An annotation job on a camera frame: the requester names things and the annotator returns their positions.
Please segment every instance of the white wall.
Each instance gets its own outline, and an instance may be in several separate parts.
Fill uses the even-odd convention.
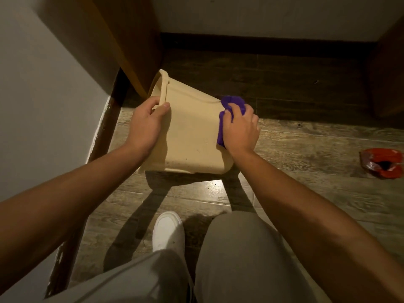
[[[0,38],[3,200],[86,162],[118,65],[73,0],[0,0]],[[40,301],[53,262],[0,302]]]
[[[377,41],[404,0],[153,0],[163,32]]]

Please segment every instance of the gray pants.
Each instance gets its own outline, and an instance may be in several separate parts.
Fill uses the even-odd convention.
[[[62,302],[181,302],[192,285],[180,257],[161,250],[105,272],[47,300]],[[216,217],[196,265],[199,303],[315,302],[278,233],[256,214]]]

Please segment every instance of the purple cloth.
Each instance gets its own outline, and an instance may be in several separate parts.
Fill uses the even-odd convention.
[[[233,122],[233,111],[231,110],[231,106],[229,106],[229,103],[234,103],[240,106],[241,114],[244,115],[246,112],[246,106],[244,100],[239,97],[239,96],[223,96],[222,99],[220,100],[222,103],[223,107],[230,111],[231,113],[231,121]],[[217,144],[221,145],[222,147],[225,147],[225,143],[223,141],[223,116],[225,114],[225,111],[220,112],[219,114],[219,134],[217,135]]]

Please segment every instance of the wooden floor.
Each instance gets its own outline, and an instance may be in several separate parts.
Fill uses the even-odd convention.
[[[373,178],[361,169],[358,156],[370,147],[404,151],[404,121],[371,116],[357,61],[170,50],[162,67],[210,95],[242,96],[260,116],[256,152],[346,211],[404,263],[403,179]],[[129,89],[110,149],[124,142],[139,103]],[[245,210],[270,223],[235,169],[222,177],[133,174],[90,215],[70,286],[149,253],[154,222],[166,210],[184,222],[192,275],[215,216]],[[318,300],[327,302],[301,269]]]

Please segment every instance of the shoe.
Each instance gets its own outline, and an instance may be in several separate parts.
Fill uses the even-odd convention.
[[[181,259],[185,259],[184,226],[176,212],[162,213],[154,224],[153,252],[162,249],[172,249]]]

